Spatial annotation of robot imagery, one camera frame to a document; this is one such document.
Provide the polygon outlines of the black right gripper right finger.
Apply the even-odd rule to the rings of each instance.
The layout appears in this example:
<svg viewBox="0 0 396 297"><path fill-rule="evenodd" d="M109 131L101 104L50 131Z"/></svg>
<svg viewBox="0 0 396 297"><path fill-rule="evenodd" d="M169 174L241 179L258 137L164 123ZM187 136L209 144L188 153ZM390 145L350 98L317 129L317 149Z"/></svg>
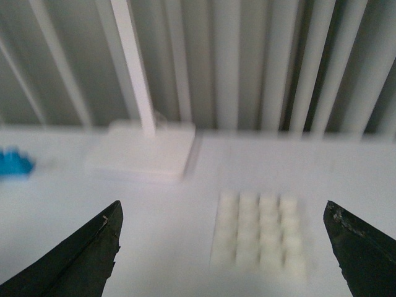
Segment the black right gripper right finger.
<svg viewBox="0 0 396 297"><path fill-rule="evenodd" d="M323 221L353 296L395 296L395 240L335 202Z"/></svg>

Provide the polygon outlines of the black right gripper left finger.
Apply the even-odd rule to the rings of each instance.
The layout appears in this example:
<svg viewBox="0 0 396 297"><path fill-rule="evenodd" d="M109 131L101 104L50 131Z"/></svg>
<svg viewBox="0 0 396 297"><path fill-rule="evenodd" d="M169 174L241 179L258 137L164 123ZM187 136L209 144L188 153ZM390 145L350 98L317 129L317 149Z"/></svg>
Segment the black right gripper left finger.
<svg viewBox="0 0 396 297"><path fill-rule="evenodd" d="M56 247L1 285L1 296L101 296L120 249L116 200Z"/></svg>

